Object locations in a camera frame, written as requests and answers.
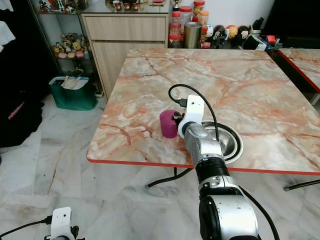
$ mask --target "marble floor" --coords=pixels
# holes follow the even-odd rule
[[[147,189],[172,176],[166,167],[98,164],[86,151],[103,113],[101,98],[91,111],[56,108],[49,95],[39,129],[16,147],[1,148],[0,233],[70,206],[72,225],[87,240],[200,240],[198,183],[184,178]],[[269,212],[281,240],[320,240],[320,184],[289,192],[284,186],[318,176],[231,172]],[[256,209],[262,240],[270,227]],[[49,225],[35,225],[5,240],[40,240]]]

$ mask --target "magenta cup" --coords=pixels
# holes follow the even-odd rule
[[[177,136],[177,125],[172,116],[174,115],[175,110],[165,110],[160,114],[160,125],[162,135],[166,138],[174,138]]]

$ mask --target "metal bowl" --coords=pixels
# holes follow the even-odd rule
[[[216,139],[216,128],[213,121],[202,121],[203,127]],[[240,135],[230,126],[217,122],[219,142],[226,164],[236,161],[244,151],[244,142]]]

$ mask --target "cable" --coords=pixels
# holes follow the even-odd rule
[[[45,219],[43,219],[41,221],[35,221],[35,222],[31,222],[31,223],[28,223],[28,224],[23,225],[23,226],[19,226],[19,227],[15,228],[15,229],[12,229],[10,231],[2,233],[0,235],[0,240],[2,240],[2,237],[4,237],[5,235],[11,234],[11,233],[13,233],[15,231],[18,231],[20,229],[23,229],[25,227],[29,227],[29,226],[36,225],[36,224],[47,224],[47,225],[49,225],[49,224],[51,224],[51,221],[52,221],[52,215],[51,216],[47,216]]]
[[[207,107],[209,108],[210,112],[211,112],[211,115],[213,117],[213,120],[214,120],[214,129],[215,129],[215,138],[216,140],[219,142],[219,131],[218,131],[218,126],[217,126],[217,119],[216,119],[216,115],[215,115],[215,112],[214,110],[212,109],[212,107],[210,106],[210,103],[208,102],[208,100],[205,98],[205,96],[203,96],[197,89],[193,88],[192,86],[189,86],[189,85],[186,85],[186,84],[175,84],[173,85],[172,87],[169,88],[169,91],[168,91],[168,95],[169,95],[169,98],[174,101],[175,103],[179,104],[179,100],[178,99],[174,99],[172,96],[171,96],[171,91],[172,89],[176,88],[176,87],[185,87],[187,89],[191,89],[192,91],[194,91],[195,93],[197,93],[202,99],[203,101],[205,102],[205,104],[207,105]]]
[[[244,190],[241,186],[239,186],[239,188],[257,206],[257,208],[263,213],[263,215],[265,216],[266,220],[268,221],[268,223],[270,225],[274,240],[280,240],[276,226],[275,226],[274,222],[272,221],[271,217],[269,216],[269,214],[267,213],[267,211],[264,209],[264,207],[261,206],[260,203],[253,196],[251,196],[250,193],[248,193],[246,190]]]

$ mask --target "robotic arm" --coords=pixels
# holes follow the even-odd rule
[[[251,204],[229,175],[220,143],[202,126],[204,101],[189,95],[178,133],[191,155],[199,181],[200,233],[203,240],[257,240]]]

